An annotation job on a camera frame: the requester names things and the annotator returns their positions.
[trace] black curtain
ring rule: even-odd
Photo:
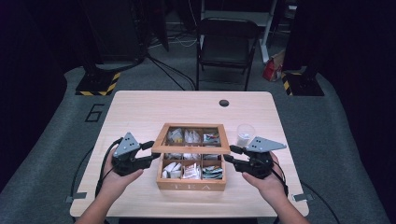
[[[392,6],[390,0],[300,1],[284,69],[310,66],[313,57],[325,59],[319,72],[336,89],[361,161],[390,221],[396,223],[396,23]],[[338,22],[332,28],[334,17]]]
[[[100,55],[77,0],[0,1],[0,30],[2,190],[62,101],[64,73]]]

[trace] human hand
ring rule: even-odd
[[[121,194],[125,191],[126,187],[134,182],[139,176],[143,174],[143,170],[137,170],[129,175],[120,176],[116,174],[113,169],[113,164],[111,163],[113,153],[115,152],[115,148],[113,148],[108,154],[105,169],[103,175],[108,175],[103,180],[103,185],[101,190],[99,191],[99,196],[106,196],[106,198],[113,203],[121,196]]]
[[[279,164],[277,156],[271,151],[270,154],[273,161]],[[273,169],[279,176],[282,176],[280,168],[276,164],[274,164]],[[242,177],[244,177],[250,185],[256,187],[259,190],[260,195],[269,204],[273,204],[275,201],[278,202],[279,199],[282,198],[287,199],[283,184],[273,173],[271,173],[264,179],[256,178],[246,172],[242,173]]]

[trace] chair leg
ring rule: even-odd
[[[247,69],[247,79],[245,80],[245,88],[244,88],[244,91],[247,91],[247,90],[248,90],[248,80],[249,80],[249,78],[250,78],[250,70],[251,70],[251,64],[250,64],[250,66],[249,66],[248,69]]]
[[[276,30],[277,30],[277,26],[278,26],[278,25],[279,25],[278,23],[274,25],[274,30],[273,30],[273,32],[271,33],[271,37],[269,38],[269,41],[267,42],[268,49],[270,49],[271,46],[272,46],[272,43],[273,43],[273,40],[274,40],[274,35],[275,35],[275,32],[276,32]]]
[[[195,90],[199,90],[199,62],[197,60],[196,71],[195,71]]]

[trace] clear plastic cup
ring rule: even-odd
[[[236,145],[238,147],[246,147],[250,140],[253,139],[255,132],[250,124],[240,124],[236,130]]]

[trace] black stand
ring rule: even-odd
[[[133,68],[137,63],[117,69],[105,70],[91,65],[84,65],[85,75],[76,87],[76,95],[109,95],[113,92],[120,77],[120,72]]]
[[[324,96],[315,77],[307,78],[305,73],[282,74],[286,93],[293,96]]]

